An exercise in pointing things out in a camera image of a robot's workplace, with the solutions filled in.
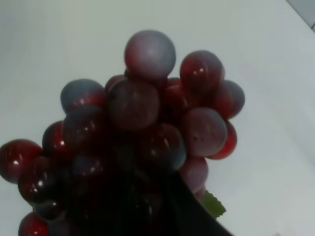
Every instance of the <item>grape leaf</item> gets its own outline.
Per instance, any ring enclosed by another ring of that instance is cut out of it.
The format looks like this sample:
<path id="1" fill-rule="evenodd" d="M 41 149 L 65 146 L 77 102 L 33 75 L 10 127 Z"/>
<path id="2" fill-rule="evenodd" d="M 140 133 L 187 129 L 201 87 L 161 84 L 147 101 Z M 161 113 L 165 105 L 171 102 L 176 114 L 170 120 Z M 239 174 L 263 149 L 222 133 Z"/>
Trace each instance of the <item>grape leaf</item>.
<path id="1" fill-rule="evenodd" d="M 222 203 L 207 190 L 205 196 L 201 200 L 201 203 L 215 219 L 222 216 L 226 212 L 226 209 Z"/>

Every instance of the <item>grape bunch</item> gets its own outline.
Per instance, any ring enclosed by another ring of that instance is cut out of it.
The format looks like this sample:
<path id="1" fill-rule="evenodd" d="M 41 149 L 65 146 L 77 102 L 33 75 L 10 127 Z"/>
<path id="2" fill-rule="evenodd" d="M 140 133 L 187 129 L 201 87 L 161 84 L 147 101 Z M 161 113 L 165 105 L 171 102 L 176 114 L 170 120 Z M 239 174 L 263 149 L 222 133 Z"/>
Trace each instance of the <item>grape bunch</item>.
<path id="1" fill-rule="evenodd" d="M 0 148 L 0 175 L 33 208 L 19 236 L 189 235 L 174 223 L 184 222 L 184 214 L 173 205 L 187 202 L 170 200 L 181 186 L 170 187 L 172 178 L 181 176 L 188 194 L 203 197 L 206 158 L 223 159 L 235 149 L 228 120 L 245 96 L 224 79 L 213 53 L 189 54 L 180 78 L 168 78 L 175 60 L 165 34 L 136 33 L 123 74 L 105 87 L 78 79 L 63 88 L 66 117 L 46 129 L 42 147 L 17 139 Z"/>

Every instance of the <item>green leaf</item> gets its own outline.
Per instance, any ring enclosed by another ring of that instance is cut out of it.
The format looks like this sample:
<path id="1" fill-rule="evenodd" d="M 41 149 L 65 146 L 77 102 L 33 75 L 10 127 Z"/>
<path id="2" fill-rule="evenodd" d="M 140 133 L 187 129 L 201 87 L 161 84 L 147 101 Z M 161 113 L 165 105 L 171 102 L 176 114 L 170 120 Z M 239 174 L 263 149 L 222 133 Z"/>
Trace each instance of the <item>green leaf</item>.
<path id="1" fill-rule="evenodd" d="M 201 200 L 201 203 L 215 219 L 222 216 L 226 212 L 226 209 L 222 203 L 207 190 L 205 196 Z"/>

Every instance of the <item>white surface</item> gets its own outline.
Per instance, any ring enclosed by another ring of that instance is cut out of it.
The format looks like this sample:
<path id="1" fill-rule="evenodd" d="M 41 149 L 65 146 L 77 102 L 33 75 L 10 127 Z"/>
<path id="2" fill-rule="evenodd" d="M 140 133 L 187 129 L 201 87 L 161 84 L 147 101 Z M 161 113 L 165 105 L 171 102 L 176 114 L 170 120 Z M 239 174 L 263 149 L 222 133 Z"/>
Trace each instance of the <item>white surface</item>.
<path id="1" fill-rule="evenodd" d="M 314 236 L 315 34 L 285 0 L 0 1 L 0 143 L 40 143 L 64 117 L 63 86 L 122 73 L 126 41 L 148 28 L 173 39 L 173 75 L 207 49 L 246 92 L 237 150 L 209 163 L 220 221 L 237 236 Z M 30 210 L 0 180 L 0 235 L 17 235 Z"/>
<path id="2" fill-rule="evenodd" d="M 314 0 L 287 0 L 300 14 L 305 22 L 313 27 L 315 24 L 315 1 Z"/>

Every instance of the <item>white backdrop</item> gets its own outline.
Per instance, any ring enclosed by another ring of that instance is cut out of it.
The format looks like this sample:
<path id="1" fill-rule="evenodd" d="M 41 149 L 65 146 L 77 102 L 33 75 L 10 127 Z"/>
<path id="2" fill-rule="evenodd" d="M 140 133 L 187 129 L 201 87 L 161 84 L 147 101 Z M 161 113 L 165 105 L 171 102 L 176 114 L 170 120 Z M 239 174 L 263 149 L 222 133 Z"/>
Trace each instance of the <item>white backdrop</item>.
<path id="1" fill-rule="evenodd" d="M 220 222 L 237 236 L 314 236 L 315 34 L 285 0 L 0 0 L 0 143 L 41 143 L 64 118 L 63 86 L 122 73 L 125 43 L 142 29 L 174 41 L 172 75 L 207 49 L 245 90 L 238 147 L 209 162 Z M 16 236 L 30 210 L 1 179 L 0 235 Z"/>

